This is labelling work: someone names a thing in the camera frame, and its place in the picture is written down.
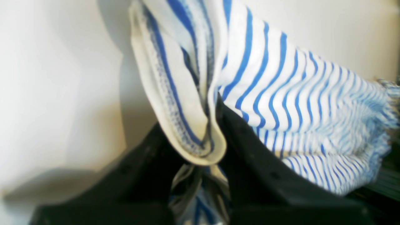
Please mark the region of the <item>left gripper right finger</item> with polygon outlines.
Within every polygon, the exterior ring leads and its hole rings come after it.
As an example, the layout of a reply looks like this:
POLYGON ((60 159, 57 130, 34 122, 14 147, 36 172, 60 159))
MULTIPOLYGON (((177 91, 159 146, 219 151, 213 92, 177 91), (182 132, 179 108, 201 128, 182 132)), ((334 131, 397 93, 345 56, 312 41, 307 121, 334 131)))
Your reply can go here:
POLYGON ((227 147, 219 162, 228 179, 231 225, 374 225, 362 204, 297 175, 266 149, 246 121, 217 97, 227 147))

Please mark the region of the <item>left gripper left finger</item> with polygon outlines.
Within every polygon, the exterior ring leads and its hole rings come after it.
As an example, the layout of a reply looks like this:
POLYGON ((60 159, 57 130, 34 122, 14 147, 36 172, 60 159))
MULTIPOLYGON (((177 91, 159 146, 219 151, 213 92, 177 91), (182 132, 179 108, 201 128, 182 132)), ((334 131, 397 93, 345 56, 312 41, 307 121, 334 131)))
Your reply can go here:
POLYGON ((63 203, 39 206, 31 225, 174 225, 168 208, 184 159, 156 124, 104 178, 63 203))

